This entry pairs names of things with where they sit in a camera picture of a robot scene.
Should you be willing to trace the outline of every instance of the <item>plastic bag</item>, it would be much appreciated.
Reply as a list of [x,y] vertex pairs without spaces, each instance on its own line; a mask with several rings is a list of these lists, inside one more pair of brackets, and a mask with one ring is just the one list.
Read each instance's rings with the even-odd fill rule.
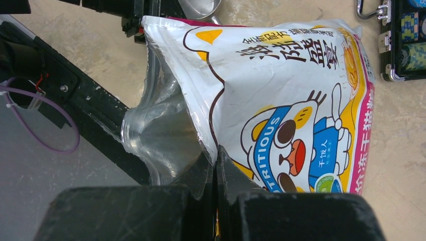
[[201,154],[176,78],[150,46],[144,93],[126,112],[121,136],[125,150],[145,162],[152,185],[170,184]]
[[195,27],[145,16],[143,26],[212,162],[222,145],[271,192],[361,193],[375,76],[342,20]]

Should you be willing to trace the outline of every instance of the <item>cartoon cat face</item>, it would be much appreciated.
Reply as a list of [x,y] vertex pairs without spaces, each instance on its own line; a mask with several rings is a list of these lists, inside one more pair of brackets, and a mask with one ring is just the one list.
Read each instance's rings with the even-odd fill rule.
[[[270,176],[282,191],[309,190],[307,179],[317,109],[318,102],[313,99],[280,106],[257,114],[244,127],[242,144],[247,150],[249,165],[269,190],[276,188],[268,186],[274,184],[268,180]],[[271,175],[264,169],[266,156]],[[298,187],[295,183],[306,183],[306,186]]]

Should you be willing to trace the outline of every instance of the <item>red wire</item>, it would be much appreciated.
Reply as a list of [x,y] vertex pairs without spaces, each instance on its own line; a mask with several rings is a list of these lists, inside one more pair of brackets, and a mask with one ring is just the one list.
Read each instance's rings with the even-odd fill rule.
[[36,84],[36,91],[38,91],[38,92],[43,92],[40,88],[39,88],[39,85],[41,84],[41,81],[43,81],[43,74],[40,74],[40,79],[39,79],[39,81],[37,81],[37,84]]

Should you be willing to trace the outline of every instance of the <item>transparent plastic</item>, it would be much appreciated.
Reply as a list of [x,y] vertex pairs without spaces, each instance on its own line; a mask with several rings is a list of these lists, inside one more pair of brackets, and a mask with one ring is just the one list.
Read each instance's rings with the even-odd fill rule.
[[183,94],[163,59],[148,43],[144,93],[126,113],[121,131],[125,150],[145,162],[152,185],[171,183],[201,154]]

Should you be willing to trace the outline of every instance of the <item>gray surface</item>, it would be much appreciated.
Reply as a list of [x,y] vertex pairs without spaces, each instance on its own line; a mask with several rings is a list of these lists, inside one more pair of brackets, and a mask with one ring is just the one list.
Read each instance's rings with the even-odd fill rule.
[[[24,118],[50,144],[66,148],[72,130],[57,128],[35,110]],[[71,155],[40,147],[0,97],[0,240],[32,240],[49,203],[62,190],[84,186],[138,185],[85,139]]]

